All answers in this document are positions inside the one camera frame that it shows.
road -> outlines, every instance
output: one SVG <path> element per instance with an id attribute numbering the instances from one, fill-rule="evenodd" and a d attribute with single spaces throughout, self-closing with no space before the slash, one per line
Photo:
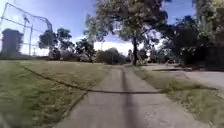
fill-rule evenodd
<path id="1" fill-rule="evenodd" d="M 156 92 L 124 67 L 94 89 Z M 164 94 L 89 94 L 56 128 L 208 128 Z"/>
<path id="2" fill-rule="evenodd" d="M 176 78 L 202 83 L 205 86 L 224 91 L 224 72 L 214 71 L 183 71 L 172 65 L 151 64 L 143 67 L 146 70 L 161 71 Z"/>

sky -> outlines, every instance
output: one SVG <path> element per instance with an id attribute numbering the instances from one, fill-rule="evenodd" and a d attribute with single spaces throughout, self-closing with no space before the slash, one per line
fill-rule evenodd
<path id="1" fill-rule="evenodd" d="M 185 15 L 194 15 L 195 10 L 192 7 L 192 0 L 173 0 L 172 3 L 164 4 L 164 9 L 168 12 L 168 23 L 175 23 L 176 18 L 182 18 Z M 78 41 L 83 38 L 83 31 L 86 29 L 85 19 L 87 14 L 94 14 L 95 0 L 0 0 L 0 15 L 4 10 L 6 2 L 25 10 L 36 16 L 46 17 L 53 25 L 53 29 L 63 27 L 69 29 L 73 36 L 72 41 Z M 17 21 L 24 24 L 23 13 L 20 11 L 8 7 L 5 16 L 7 19 Z M 32 19 L 31 16 L 26 15 L 30 23 L 27 26 L 31 26 L 33 23 L 34 29 L 44 31 L 47 27 L 46 24 L 40 20 Z M 1 25 L 1 31 L 5 28 L 17 29 L 23 33 L 23 27 L 15 25 L 7 21 L 3 21 Z M 41 33 L 33 31 L 32 44 L 36 45 Z M 24 42 L 29 42 L 30 29 L 25 30 Z M 103 50 L 115 47 L 119 52 L 127 54 L 129 49 L 132 49 L 130 42 L 124 42 L 117 36 L 109 35 L 105 38 L 105 42 L 101 45 L 101 42 L 96 42 L 95 49 Z M 22 47 L 22 52 L 28 54 L 28 45 Z M 47 51 L 35 49 L 36 54 L 46 54 Z"/>

green lawn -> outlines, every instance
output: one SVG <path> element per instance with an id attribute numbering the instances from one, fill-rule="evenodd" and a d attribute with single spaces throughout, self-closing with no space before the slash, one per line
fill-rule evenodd
<path id="1" fill-rule="evenodd" d="M 214 128 L 224 127 L 224 99 L 217 95 L 217 91 L 203 89 L 204 86 L 199 83 L 179 80 L 163 73 L 140 68 L 134 70 L 136 75 L 166 92 L 170 99 L 192 112 L 198 120 Z"/>
<path id="2" fill-rule="evenodd" d="M 84 88 L 97 85 L 110 69 L 102 64 L 74 62 L 19 63 L 44 76 Z M 49 127 L 81 94 L 82 91 L 40 78 L 13 61 L 0 61 L 0 112 L 10 117 L 6 120 L 11 125 Z"/>

chain-link fence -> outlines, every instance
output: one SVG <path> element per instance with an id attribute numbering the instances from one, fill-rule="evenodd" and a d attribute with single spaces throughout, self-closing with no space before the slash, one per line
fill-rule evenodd
<path id="1" fill-rule="evenodd" d="M 5 8 L 0 19 L 0 50 L 4 49 L 3 34 L 7 29 L 17 30 L 23 34 L 19 52 L 29 56 L 45 56 L 47 49 L 38 47 L 39 36 L 47 29 L 52 30 L 51 23 L 44 17 L 32 15 L 10 3 Z"/>

tree trunk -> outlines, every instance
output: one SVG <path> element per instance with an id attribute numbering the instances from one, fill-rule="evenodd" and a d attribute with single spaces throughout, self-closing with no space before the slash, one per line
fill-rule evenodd
<path id="1" fill-rule="evenodd" d="M 136 66 L 137 65 L 137 50 L 138 50 L 136 37 L 133 37 L 132 44 L 133 44 L 133 62 L 132 62 L 132 64 L 134 66 Z"/>

